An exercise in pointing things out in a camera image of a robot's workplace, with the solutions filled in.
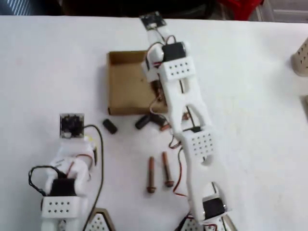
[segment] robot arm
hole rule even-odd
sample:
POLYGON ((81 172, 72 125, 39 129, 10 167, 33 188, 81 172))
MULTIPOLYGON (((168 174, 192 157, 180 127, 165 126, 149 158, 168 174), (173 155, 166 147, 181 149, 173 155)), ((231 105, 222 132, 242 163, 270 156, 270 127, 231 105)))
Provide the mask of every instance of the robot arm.
POLYGON ((61 145, 48 166, 36 166, 29 172, 29 184, 43 195, 42 231, 58 230, 59 222, 66 220, 66 231, 80 230, 80 217, 87 208, 87 181, 90 169, 96 163, 96 147, 84 137, 83 114, 60 115, 61 145), (32 183, 36 168, 46 168, 48 179, 45 190, 32 183))
POLYGON ((202 100, 189 45, 176 42, 169 35, 158 12, 141 16, 153 44, 141 64, 148 82, 161 82, 168 106, 173 134, 182 144, 187 162, 188 200, 195 220, 205 224, 225 215, 231 207, 224 166, 218 159, 216 137, 206 104, 202 100), (179 90, 184 84, 184 93, 179 90), (197 115, 200 126, 183 130, 181 118, 188 106, 197 115), (206 196, 205 188, 213 184, 215 193, 206 196))

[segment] copper bolt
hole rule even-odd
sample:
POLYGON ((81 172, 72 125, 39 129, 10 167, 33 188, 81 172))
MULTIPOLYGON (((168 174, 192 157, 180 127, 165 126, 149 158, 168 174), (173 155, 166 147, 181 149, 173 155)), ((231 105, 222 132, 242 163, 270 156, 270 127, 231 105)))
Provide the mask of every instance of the copper bolt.
POLYGON ((154 193, 156 187, 154 187, 154 157, 149 159, 149 186, 146 188, 148 193, 154 193))
POLYGON ((166 174, 165 185, 169 188, 173 187, 174 181, 171 179, 167 152, 163 152, 163 163, 164 163, 164 169, 165 169, 165 174, 166 174))

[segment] red object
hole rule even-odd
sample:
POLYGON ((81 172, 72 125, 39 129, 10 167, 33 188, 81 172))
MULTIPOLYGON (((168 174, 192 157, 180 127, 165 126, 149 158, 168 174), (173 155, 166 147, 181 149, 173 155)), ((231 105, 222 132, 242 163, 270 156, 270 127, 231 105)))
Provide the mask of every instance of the red object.
POLYGON ((234 13, 234 19, 247 21, 252 11, 263 3, 263 0, 218 0, 234 13))

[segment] brown cardboard box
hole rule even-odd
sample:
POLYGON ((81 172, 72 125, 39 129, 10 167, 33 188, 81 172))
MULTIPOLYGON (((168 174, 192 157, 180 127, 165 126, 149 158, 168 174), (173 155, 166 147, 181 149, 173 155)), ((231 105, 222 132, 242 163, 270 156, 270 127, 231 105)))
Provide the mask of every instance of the brown cardboard box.
MULTIPOLYGON (((156 98, 141 68, 146 51, 112 51, 108 53, 109 114, 149 113, 156 98)), ((166 113, 164 102, 153 105, 153 111, 166 113)))

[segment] white table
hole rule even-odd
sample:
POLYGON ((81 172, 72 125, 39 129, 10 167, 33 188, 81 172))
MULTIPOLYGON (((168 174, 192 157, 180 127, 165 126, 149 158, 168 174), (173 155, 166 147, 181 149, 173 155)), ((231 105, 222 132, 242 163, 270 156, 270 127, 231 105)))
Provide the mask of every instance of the white table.
MULTIPOLYGON (((308 126, 299 96, 308 79, 289 58, 308 25, 167 20, 178 40, 191 43, 200 88, 219 138, 234 190, 231 218, 241 231, 306 230, 308 126)), ((40 195, 27 183, 34 165, 57 150, 59 114, 83 112, 100 125, 105 177, 97 207, 118 231, 171 231, 188 212, 185 198, 163 186, 161 152, 168 132, 137 131, 138 116, 107 115, 106 54, 143 50, 138 19, 0 17, 0 226, 39 230, 40 195), (109 117, 119 132, 110 135, 109 117), (156 157, 156 193, 145 192, 147 161, 156 157)), ((174 180, 176 151, 168 151, 174 180)), ((36 174, 43 186, 45 174, 36 174)), ((186 192, 185 177, 179 188, 186 192)))

